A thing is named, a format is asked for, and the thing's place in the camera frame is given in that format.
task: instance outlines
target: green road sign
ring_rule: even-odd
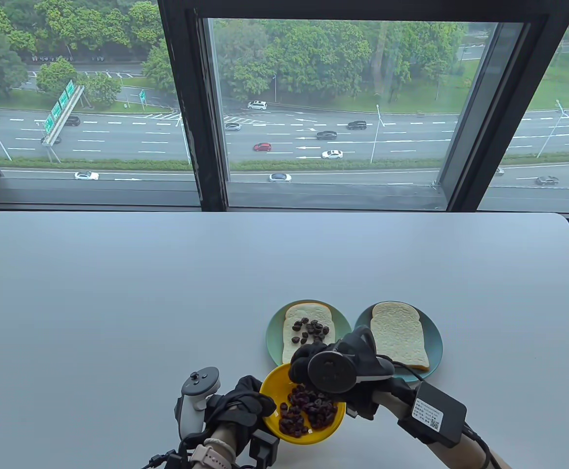
[[[65,109],[65,106],[67,105],[67,101],[69,101],[69,98],[67,97],[67,92],[63,91],[61,93],[61,96],[59,97],[59,103],[61,103],[61,107],[63,109]]]
[[[54,119],[52,119],[52,116],[47,117],[43,123],[43,127],[45,128],[45,133],[49,134],[50,131],[54,128]]]
[[[52,117],[56,121],[59,116],[61,115],[61,105],[59,103],[55,103],[54,107],[52,108]]]
[[[75,87],[74,87],[74,82],[72,80],[69,81],[69,83],[67,83],[67,87],[65,88],[65,91],[67,91],[67,95],[71,98],[72,94],[74,94]]]

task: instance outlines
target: black glove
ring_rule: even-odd
[[[291,381],[315,387],[308,377],[308,364],[314,355],[317,355],[317,353],[329,347],[331,347],[331,345],[328,346],[320,342],[301,346],[293,354],[293,358],[291,358],[291,369],[289,369],[289,378],[291,378]],[[414,403],[414,391],[410,389],[402,378],[388,378],[387,380],[362,382],[356,384],[345,393],[325,394],[335,401],[347,403],[347,407],[355,410],[362,418],[373,420],[379,406],[373,402],[372,397],[374,391],[389,392],[404,402],[407,402],[407,404],[411,405]]]
[[[247,446],[256,429],[269,432],[262,418],[273,414],[275,402],[271,397],[259,393],[260,386],[262,382],[255,377],[246,376],[225,396],[215,394],[210,397],[204,413],[206,428],[182,440],[186,449],[195,449],[197,445],[204,444],[204,440],[210,438],[217,427],[224,423],[235,424],[237,456]]]

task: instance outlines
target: bread slice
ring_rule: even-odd
[[[295,321],[301,321],[302,318],[308,318],[309,321],[316,319],[318,322],[324,326],[330,328],[329,332],[325,336],[324,343],[329,344],[336,342],[336,332],[334,330],[334,322],[332,321],[332,313],[330,309],[325,306],[325,304],[320,303],[298,303],[291,306],[284,315],[284,326],[282,329],[282,340],[284,341],[284,348],[282,349],[282,362],[291,362],[291,357],[293,353],[302,346],[301,343],[293,343],[291,339],[297,336],[302,338],[302,332],[306,331],[305,327],[302,327],[300,332],[295,332],[293,330],[293,324]]]
[[[417,310],[409,304],[386,301],[376,304],[371,316],[371,332],[378,354],[388,355],[412,368],[430,369]]]

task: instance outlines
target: table surface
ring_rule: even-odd
[[[0,464],[137,469],[177,446],[187,375],[221,391],[273,367],[278,308],[351,324],[413,304],[438,326],[430,382],[515,468],[569,464],[569,226],[554,214],[0,213]],[[360,448],[367,452],[361,456]],[[276,467],[442,468],[379,412]]]

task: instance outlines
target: plate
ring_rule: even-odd
[[[336,340],[352,331],[352,327],[349,325],[349,322],[347,322],[347,319],[345,319],[345,316],[343,316],[339,310],[327,303],[317,301],[316,299],[301,299],[299,301],[293,301],[293,303],[286,304],[278,310],[274,317],[271,318],[271,321],[267,326],[267,350],[269,351],[271,359],[277,365],[282,364],[282,351],[284,350],[284,341],[282,339],[284,315],[291,306],[300,303],[319,303],[330,308],[330,312],[332,313],[332,322],[334,322],[334,334],[336,335]]]
[[[362,312],[356,321],[356,327],[367,326],[371,327],[371,311],[376,304],[372,304]],[[438,328],[432,322],[432,319],[427,317],[427,315],[419,310],[416,306],[412,306],[419,313],[419,318],[421,320],[421,326],[423,327],[423,341],[425,342],[425,353],[427,353],[427,359],[430,362],[430,369],[428,371],[423,371],[421,369],[415,369],[422,378],[427,378],[429,375],[434,373],[434,370],[438,368],[441,358],[443,357],[443,340],[441,339],[441,333]],[[396,368],[395,376],[398,378],[403,378],[407,383],[415,383],[419,381],[417,378],[411,375],[406,369]]]
[[[334,417],[334,423],[329,427],[321,430],[310,429],[306,435],[302,435],[299,438],[285,435],[280,431],[280,404],[282,404],[282,402],[288,404],[287,398],[291,391],[293,391],[293,388],[297,386],[289,378],[289,368],[291,368],[290,363],[281,364],[269,373],[260,387],[260,393],[271,397],[276,405],[275,412],[264,418],[265,424],[275,436],[294,445],[314,445],[318,442],[322,442],[325,438],[332,435],[343,421],[343,417],[345,416],[345,402],[339,402],[337,404],[338,411]],[[304,424],[310,428],[306,414],[304,414]]]

